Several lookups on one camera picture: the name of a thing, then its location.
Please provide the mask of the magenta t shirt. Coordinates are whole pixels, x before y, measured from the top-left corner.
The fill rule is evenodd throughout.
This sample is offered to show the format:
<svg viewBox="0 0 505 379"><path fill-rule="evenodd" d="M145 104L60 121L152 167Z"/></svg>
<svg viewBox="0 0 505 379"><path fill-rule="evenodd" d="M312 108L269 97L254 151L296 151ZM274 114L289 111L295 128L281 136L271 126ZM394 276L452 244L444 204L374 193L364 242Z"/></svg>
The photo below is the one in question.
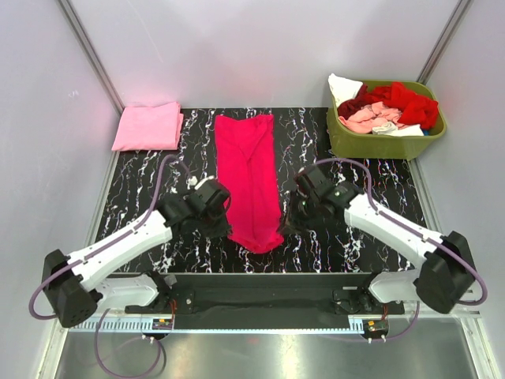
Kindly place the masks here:
<svg viewBox="0 0 505 379"><path fill-rule="evenodd" d="M256 254L283 243L278 233L282 212L273 129L271 114L243 120L219 115L215 119L218 180L231 197L226 212L229 239Z"/></svg>

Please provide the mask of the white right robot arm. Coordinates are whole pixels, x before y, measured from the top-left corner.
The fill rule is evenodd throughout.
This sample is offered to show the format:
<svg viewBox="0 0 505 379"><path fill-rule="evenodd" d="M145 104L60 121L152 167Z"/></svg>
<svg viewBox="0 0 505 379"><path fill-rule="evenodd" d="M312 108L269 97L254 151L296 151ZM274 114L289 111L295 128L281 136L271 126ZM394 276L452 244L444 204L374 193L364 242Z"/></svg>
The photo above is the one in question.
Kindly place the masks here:
<svg viewBox="0 0 505 379"><path fill-rule="evenodd" d="M293 191L279 231L301 234L317 223L338 222L378 239L413 265L411 271L381 272L367 279L358 293L365 312L375 313L389 302L419 301L449 314L475 281L469 245L461 234L443 236L412 223L349 182L330 186L321 196Z"/></svg>

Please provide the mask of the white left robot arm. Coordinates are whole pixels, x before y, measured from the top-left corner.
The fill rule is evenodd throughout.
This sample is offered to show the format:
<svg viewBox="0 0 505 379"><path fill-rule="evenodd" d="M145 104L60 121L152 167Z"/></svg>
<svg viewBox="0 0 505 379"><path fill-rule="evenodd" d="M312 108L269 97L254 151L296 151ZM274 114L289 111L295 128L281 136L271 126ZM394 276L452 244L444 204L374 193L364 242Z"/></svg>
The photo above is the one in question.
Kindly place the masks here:
<svg viewBox="0 0 505 379"><path fill-rule="evenodd" d="M169 194L131 224L92 246L68 256L60 250L49 253L44 261L43 293L60 325L74 327L106 309L144 314L169 311L172 290L160 274L146 271L113 278L111 273L177 235L194 231L209 237L226 235L229 205L228 193L209 197Z"/></svg>

